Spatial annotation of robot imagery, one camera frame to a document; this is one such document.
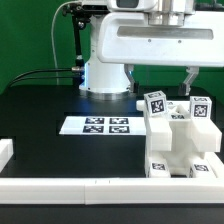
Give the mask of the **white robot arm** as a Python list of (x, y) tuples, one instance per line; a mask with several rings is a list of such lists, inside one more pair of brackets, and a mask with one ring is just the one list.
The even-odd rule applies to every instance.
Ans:
[(202, 67), (224, 67), (224, 5), (195, 0), (82, 0), (90, 16), (91, 56), (84, 89), (94, 95), (134, 89), (135, 65), (187, 69), (188, 95)]

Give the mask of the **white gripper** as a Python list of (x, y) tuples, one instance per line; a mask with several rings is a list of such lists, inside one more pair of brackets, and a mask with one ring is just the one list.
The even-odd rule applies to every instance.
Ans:
[(110, 13), (100, 27), (97, 56), (125, 64), (132, 93), (137, 86), (131, 64), (191, 66), (178, 89), (180, 96), (188, 96), (198, 67), (224, 67), (224, 13), (198, 11), (181, 27), (152, 26), (145, 13)]

